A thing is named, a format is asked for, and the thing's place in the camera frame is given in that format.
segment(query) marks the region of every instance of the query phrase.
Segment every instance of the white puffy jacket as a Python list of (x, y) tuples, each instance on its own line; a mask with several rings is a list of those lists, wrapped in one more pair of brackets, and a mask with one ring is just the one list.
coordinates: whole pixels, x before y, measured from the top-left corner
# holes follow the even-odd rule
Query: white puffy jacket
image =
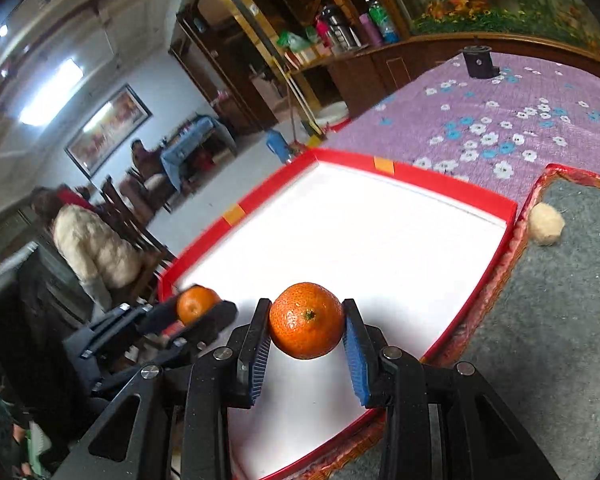
[(142, 267), (140, 254), (105, 224), (96, 213), (65, 205), (54, 222), (56, 248), (81, 283), (97, 276), (109, 289), (131, 283)]

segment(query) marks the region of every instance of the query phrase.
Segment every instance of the screw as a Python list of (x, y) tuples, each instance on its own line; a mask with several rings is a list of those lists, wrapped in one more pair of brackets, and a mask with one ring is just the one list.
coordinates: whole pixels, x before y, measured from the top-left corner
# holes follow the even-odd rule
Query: screw
[(460, 375), (470, 376), (475, 373), (475, 367), (466, 361), (459, 362), (456, 365), (456, 370)]
[(402, 350), (397, 346), (385, 346), (382, 349), (382, 355), (387, 359), (399, 359), (402, 357)]
[(147, 365), (142, 370), (140, 370), (140, 375), (142, 375), (143, 379), (153, 379), (160, 373), (160, 368), (156, 365)]
[(228, 346), (221, 346), (220, 348), (216, 348), (214, 350), (214, 358), (218, 361), (225, 361), (229, 357), (234, 354), (234, 351), (231, 350)]

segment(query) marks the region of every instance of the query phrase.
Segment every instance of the picture frame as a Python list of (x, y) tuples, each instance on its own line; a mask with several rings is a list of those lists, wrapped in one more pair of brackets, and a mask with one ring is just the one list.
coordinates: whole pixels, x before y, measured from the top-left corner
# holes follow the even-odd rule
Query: picture frame
[(64, 151), (91, 179), (120, 144), (151, 116), (131, 86), (125, 84), (81, 126)]

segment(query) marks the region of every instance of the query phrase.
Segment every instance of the floral bedspread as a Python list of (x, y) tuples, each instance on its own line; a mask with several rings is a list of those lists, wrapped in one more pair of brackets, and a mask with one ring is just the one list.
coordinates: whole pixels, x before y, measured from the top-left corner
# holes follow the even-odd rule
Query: floral bedspread
[(545, 166), (600, 174), (600, 79), (533, 57), (493, 54), (500, 75), (471, 79), (450, 59), (378, 103), (325, 147), (399, 160), (522, 205)]

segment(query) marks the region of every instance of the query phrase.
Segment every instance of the fluorescent light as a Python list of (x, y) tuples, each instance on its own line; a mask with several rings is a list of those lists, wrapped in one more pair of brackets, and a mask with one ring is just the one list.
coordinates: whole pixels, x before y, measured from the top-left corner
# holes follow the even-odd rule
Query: fluorescent light
[(30, 126), (44, 126), (51, 122), (71, 99), (72, 90), (80, 79), (82, 79), (82, 70), (73, 59), (67, 59), (24, 107), (20, 114), (20, 121)]
[(91, 130), (109, 110), (111, 110), (111, 103), (106, 103), (91, 119), (89, 119), (89, 122), (84, 125), (82, 130), (84, 132)]

